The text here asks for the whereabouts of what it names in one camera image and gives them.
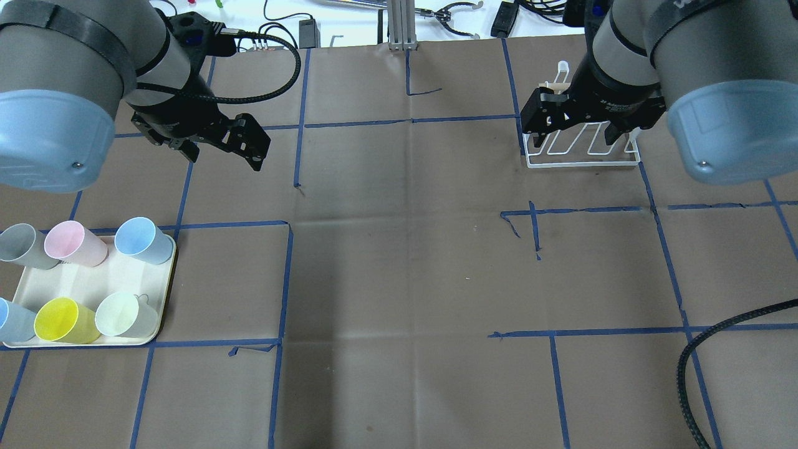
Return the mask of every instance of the tray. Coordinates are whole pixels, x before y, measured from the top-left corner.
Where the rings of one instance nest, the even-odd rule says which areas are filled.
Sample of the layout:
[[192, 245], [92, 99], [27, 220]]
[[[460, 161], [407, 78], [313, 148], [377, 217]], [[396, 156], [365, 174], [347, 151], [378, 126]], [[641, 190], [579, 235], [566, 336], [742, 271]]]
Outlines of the tray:
[[113, 244], [113, 236], [101, 236], [108, 245], [108, 258], [100, 265], [89, 268], [76, 264], [58, 264], [49, 270], [25, 267], [14, 294], [15, 304], [38, 312], [49, 300], [66, 296], [96, 311], [106, 296], [114, 292], [130, 292], [149, 296], [150, 304], [158, 312], [158, 326], [150, 336], [143, 338], [100, 338], [89, 344], [71, 344], [45, 341], [37, 336], [24, 342], [3, 342], [8, 348], [52, 348], [92, 346], [137, 346], [155, 338], [164, 318], [166, 294], [172, 282], [172, 267], [175, 264], [177, 245], [172, 240], [172, 256], [160, 265], [151, 265], [132, 257], [124, 256]]

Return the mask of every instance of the cup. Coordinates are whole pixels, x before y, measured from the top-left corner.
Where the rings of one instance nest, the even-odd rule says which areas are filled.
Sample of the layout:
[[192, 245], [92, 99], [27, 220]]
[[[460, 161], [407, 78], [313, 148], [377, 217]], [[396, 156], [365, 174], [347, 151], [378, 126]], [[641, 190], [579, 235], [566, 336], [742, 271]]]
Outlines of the cup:
[[0, 298], [0, 341], [20, 342], [34, 337], [36, 314]]
[[160, 265], [172, 257], [172, 239], [147, 217], [124, 222], [113, 244], [120, 253], [148, 264]]
[[42, 270], [60, 262], [45, 252], [45, 235], [27, 223], [15, 224], [0, 234], [0, 260]]
[[36, 314], [36, 336], [42, 340], [86, 344], [100, 337], [94, 312], [71, 298], [49, 301]]
[[45, 238], [48, 256], [70, 264], [96, 267], [108, 256], [108, 245], [77, 221], [56, 224]]
[[152, 335], [158, 326], [158, 312], [148, 304], [149, 296], [116, 292], [97, 308], [94, 323], [105, 336], [141, 338]]

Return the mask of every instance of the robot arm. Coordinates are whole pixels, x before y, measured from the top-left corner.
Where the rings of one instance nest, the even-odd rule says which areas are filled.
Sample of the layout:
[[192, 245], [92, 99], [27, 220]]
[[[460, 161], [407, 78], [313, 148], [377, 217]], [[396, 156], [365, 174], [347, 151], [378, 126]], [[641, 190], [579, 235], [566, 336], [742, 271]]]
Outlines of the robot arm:
[[[602, 11], [588, 1], [586, 17]], [[536, 89], [521, 113], [535, 146], [557, 129], [610, 121], [611, 144], [668, 126], [686, 171], [736, 184], [798, 169], [794, 0], [616, 0], [569, 89]]]
[[[155, 145], [196, 161], [196, 143], [243, 157], [258, 171], [270, 139], [249, 114], [230, 119], [217, 103], [268, 99], [213, 97], [200, 67], [236, 53], [229, 30], [196, 13], [167, 19], [147, 0], [13, 0], [0, 13], [0, 182], [74, 192], [99, 176], [121, 99]], [[287, 42], [297, 69], [299, 54]]]

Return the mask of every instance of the pink cup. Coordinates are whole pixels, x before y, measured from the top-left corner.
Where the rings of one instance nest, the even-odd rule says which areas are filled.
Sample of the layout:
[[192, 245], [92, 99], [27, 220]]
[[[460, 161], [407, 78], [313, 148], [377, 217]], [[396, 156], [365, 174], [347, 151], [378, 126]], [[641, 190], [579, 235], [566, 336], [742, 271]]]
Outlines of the pink cup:
[[70, 264], [96, 267], [108, 256], [108, 245], [77, 221], [64, 221], [47, 234], [45, 252]]

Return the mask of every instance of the metal post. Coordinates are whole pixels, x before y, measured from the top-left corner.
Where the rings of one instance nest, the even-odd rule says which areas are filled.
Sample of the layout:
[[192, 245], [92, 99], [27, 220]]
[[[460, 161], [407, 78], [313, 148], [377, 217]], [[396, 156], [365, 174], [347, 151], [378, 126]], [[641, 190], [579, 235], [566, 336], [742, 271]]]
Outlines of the metal post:
[[388, 0], [388, 23], [391, 50], [415, 50], [416, 0]]

